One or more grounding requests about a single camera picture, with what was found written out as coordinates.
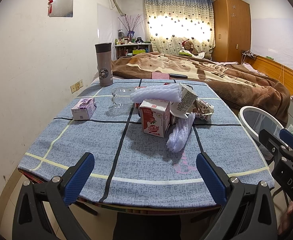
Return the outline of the person's right hand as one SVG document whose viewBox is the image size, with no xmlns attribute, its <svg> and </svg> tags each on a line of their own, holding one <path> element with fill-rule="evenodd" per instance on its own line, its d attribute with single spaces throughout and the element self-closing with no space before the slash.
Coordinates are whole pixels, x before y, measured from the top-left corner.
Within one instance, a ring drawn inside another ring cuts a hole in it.
<svg viewBox="0 0 293 240">
<path fill-rule="evenodd" d="M 293 222 L 293 201 L 290 201 L 286 212 L 282 215 L 280 219 L 278 234 L 281 235 L 283 232 L 285 232 L 289 228 L 292 222 Z"/>
</svg>

